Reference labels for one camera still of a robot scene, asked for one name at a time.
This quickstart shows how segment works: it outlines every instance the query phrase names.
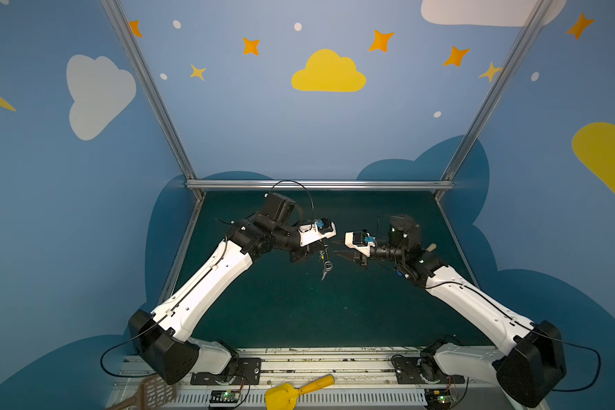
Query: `blue wall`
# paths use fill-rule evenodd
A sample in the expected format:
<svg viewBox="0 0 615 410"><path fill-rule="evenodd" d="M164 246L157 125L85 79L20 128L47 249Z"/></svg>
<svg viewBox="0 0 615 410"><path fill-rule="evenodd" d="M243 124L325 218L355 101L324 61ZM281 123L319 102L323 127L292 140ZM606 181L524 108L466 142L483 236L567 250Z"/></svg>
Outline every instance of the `blue wall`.
<svg viewBox="0 0 615 410"><path fill-rule="evenodd" d="M439 179L451 155L427 168L387 160L414 161L464 134L490 86L479 76L500 67L519 32L435 24L418 1L122 4L200 178ZM485 12L506 12L496 9ZM394 33L386 53L369 51L375 30ZM243 53L244 37L260 40L259 55ZM453 46L470 51L459 67L443 66ZM321 49L350 57L366 85L294 88L294 73ZM204 81L190 77L192 65Z"/></svg>
<svg viewBox="0 0 615 410"><path fill-rule="evenodd" d="M16 111L0 106L0 408L101 409L113 380L99 355L156 303L194 200L140 88L95 138L71 128L72 56L132 72L99 1L7 3L0 96Z"/></svg>
<svg viewBox="0 0 615 410"><path fill-rule="evenodd" d="M567 31L582 12L595 22L576 39ZM572 147L575 134L595 122L615 125L615 0L568 1L542 29L456 189L442 199L485 291L602 354L598 384L550 394L554 410L613 406L605 392L615 374L615 192ZM561 388L589 382L593 354L565 353L569 375Z"/></svg>

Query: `white robot arm segment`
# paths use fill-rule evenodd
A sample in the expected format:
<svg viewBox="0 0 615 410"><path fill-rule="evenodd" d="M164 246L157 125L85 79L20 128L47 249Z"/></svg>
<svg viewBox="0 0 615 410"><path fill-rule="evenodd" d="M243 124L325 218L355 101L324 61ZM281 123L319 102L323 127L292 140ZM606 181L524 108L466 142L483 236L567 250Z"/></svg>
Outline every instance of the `white robot arm segment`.
<svg viewBox="0 0 615 410"><path fill-rule="evenodd" d="M501 353L507 355L530 332L522 326L532 322L528 317L512 312L483 291L469 283L451 266L434 271L426 280L426 291L443 300L465 319L479 328L494 343Z"/></svg>
<svg viewBox="0 0 615 410"><path fill-rule="evenodd" d="M265 198L254 217L233 222L226 238L177 292L151 314L139 310L130 318L128 327L135 349L167 383L178 382L192 368L199 373L232 377L238 358L235 350L222 342L191 338L207 309L264 253L286 250L290 262L296 262L325 249L321 241L336 235L335 225L328 218L289 225L296 203L278 193Z"/></svg>

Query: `metal track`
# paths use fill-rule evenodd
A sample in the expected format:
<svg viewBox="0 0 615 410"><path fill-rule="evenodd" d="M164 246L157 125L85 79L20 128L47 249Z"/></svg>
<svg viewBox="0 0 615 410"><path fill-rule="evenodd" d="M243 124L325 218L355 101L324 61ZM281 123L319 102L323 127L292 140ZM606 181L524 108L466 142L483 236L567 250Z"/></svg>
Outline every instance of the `metal track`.
<svg viewBox="0 0 615 410"><path fill-rule="evenodd" d="M242 359L261 357L260 384L251 386L249 398L241 407L264 408L267 389L283 383L301 387L324 374L335 377L335 385L319 390L299 401L302 407L394 407L414 409L424 404L425 388L446 389L447 384L398 384L390 361L395 354L418 356L414 347L363 348L253 348L239 349ZM127 356L121 374L147 374L151 368L139 356ZM191 373L178 384L178 398L166 407L204 409L211 390L238 386L192 386ZM115 383L110 404L134 394L141 379ZM459 390L464 384L458 384ZM469 388L494 388L483 381L472 381Z"/></svg>
<svg viewBox="0 0 615 410"><path fill-rule="evenodd" d="M176 283L178 282L178 276L180 275L180 270L182 268L182 264L184 263L184 258L187 255L189 242L191 241L193 230L196 227L198 215L201 213L201 209L203 208L203 202L205 202L204 197L199 200L196 199L196 204L191 211L191 216L189 217L187 228L185 229L185 233L182 236L182 242L180 242L180 246L178 247L176 258L173 259L171 271L168 273L168 277L166 277L164 288L162 288L162 292L160 293L159 299L157 300L158 305L162 304L166 299L170 298L175 291Z"/></svg>
<svg viewBox="0 0 615 410"><path fill-rule="evenodd" d="M469 266L467 258L465 257L465 254L462 251L462 247L460 247L460 242L458 242L458 237L456 236L456 233L453 231L453 227L451 226L451 223L449 222L447 213L444 211L444 208L442 207L442 204L439 201L435 201L435 203L437 204L437 207L439 208L439 211L442 214L442 217L444 218L444 222L446 222L447 224L447 228L449 229L449 234L451 234L451 238L453 238L453 242L456 244L456 249L458 249L458 254L460 254L460 257L462 258L462 262L465 264L465 268L467 268L467 272L469 272L469 276L471 276L471 282L474 283L474 286L476 286L478 289L481 289L481 287L478 285L478 282L476 281L476 276L474 276L474 273L471 270L472 267Z"/></svg>
<svg viewBox="0 0 615 410"><path fill-rule="evenodd" d="M166 139L171 145L171 149L180 164L182 172L187 179L195 179L196 174L193 172L187 152L180 141L178 131L174 127L171 117L166 110L166 106L162 101L162 97L155 86L155 81L153 80L153 76L148 69L144 55L141 52L134 35L132 34L130 24L128 23L128 19L123 11L121 2L119 0L100 0L100 2L105 8L105 12L109 17L111 25L114 27L114 31L116 31L116 35L121 41L121 45L123 45L125 54L128 56L137 78L139 78L139 83L141 84L143 91L146 93L148 101L153 107L157 121L159 121L162 131L164 131Z"/></svg>
<svg viewBox="0 0 615 410"><path fill-rule="evenodd" d="M456 152L453 154L453 158L451 158L447 168L444 170L441 178L442 180L453 180L453 177L458 172L458 169L460 169L462 162L472 149L472 146L481 134L485 124L490 119L492 111L499 103L504 91L508 88L510 80L515 76L515 72L517 72L519 65L524 60L524 57L531 48L531 45L533 45L538 33L540 33L544 15L547 13L551 2L552 0L538 0L533 7L531 15L527 18L524 27L519 32L515 43L506 57L506 60L501 66L502 68L499 72L499 77L492 82L492 86L490 86L490 90L485 96L483 103L481 103L481 107L478 112L476 112L476 117L474 117L474 120L471 122L467 133L462 137L458 149L456 149ZM444 195L444 191L438 190L435 193L435 199L439 201L442 198L442 195Z"/></svg>
<svg viewBox="0 0 615 410"><path fill-rule="evenodd" d="M269 190L279 180L226 180L197 179L188 180L189 189L222 190ZM352 190L352 191L447 191L453 189L452 181L357 181L357 180L299 180L307 189L312 190ZM300 185L283 182L276 190L302 190Z"/></svg>

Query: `white cloud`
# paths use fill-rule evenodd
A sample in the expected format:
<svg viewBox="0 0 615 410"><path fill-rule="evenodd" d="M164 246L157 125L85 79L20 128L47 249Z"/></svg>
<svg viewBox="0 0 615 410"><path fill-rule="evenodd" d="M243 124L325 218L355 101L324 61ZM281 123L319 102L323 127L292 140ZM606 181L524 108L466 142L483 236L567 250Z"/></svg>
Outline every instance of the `white cloud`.
<svg viewBox="0 0 615 410"><path fill-rule="evenodd" d="M435 24L522 27L537 0L424 0L422 16ZM544 23L556 18L566 0L553 0Z"/></svg>
<svg viewBox="0 0 615 410"><path fill-rule="evenodd" d="M66 66L66 82L73 96L69 119L75 135L90 140L102 132L134 99L134 77L119 70L107 57L96 60L77 54Z"/></svg>

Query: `yellow toy shovel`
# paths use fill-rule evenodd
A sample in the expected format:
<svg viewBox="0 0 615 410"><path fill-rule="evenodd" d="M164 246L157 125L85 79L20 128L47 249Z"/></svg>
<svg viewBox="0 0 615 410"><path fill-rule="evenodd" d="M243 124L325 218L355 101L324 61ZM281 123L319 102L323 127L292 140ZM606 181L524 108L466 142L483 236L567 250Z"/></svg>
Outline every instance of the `yellow toy shovel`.
<svg viewBox="0 0 615 410"><path fill-rule="evenodd" d="M335 384L332 374L322 377L300 389L293 388L289 383L281 384L278 387L267 390L264 395L267 410L292 410L296 406L296 399L300 395L314 392L331 384Z"/></svg>

